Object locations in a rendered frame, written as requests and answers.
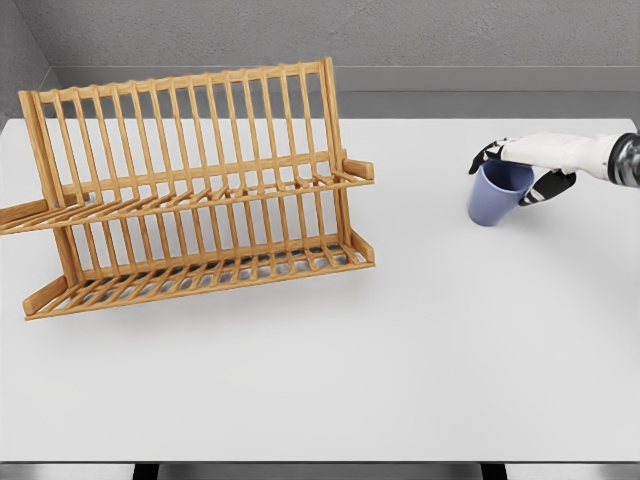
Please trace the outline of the blue plastic cup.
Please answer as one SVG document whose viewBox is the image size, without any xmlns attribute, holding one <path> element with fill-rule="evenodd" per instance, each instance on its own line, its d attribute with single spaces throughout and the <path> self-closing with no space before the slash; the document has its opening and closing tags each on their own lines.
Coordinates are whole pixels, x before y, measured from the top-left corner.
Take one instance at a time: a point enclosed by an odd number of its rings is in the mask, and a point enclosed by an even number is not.
<svg viewBox="0 0 640 480">
<path fill-rule="evenodd" d="M 469 217 L 483 226 L 496 225 L 534 183 L 529 165 L 489 160 L 476 173 L 468 203 Z"/>
</svg>

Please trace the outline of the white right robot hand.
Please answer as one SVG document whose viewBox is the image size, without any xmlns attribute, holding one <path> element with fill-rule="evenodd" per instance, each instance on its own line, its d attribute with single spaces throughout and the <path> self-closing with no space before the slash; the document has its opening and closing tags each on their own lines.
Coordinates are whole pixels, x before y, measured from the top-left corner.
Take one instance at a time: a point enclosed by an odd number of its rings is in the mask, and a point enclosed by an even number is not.
<svg viewBox="0 0 640 480">
<path fill-rule="evenodd" d="M 587 137 L 568 134 L 536 133 L 518 138 L 496 140 L 474 158 L 469 174 L 473 175 L 488 160 L 547 168 L 543 175 L 518 202 L 533 205 L 556 197 L 571 188 L 577 180 L 578 148 Z"/>
</svg>

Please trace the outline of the wooden two-tier dish rack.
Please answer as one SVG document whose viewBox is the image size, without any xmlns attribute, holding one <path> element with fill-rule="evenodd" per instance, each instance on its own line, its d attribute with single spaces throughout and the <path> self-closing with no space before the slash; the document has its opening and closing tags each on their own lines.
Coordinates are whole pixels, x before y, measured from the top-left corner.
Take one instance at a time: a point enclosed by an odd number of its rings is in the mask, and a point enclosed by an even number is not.
<svg viewBox="0 0 640 480">
<path fill-rule="evenodd" d="M 330 59 L 19 94 L 42 196 L 0 235 L 49 230 L 62 273 L 27 319 L 372 267 L 347 191 Z"/>
</svg>

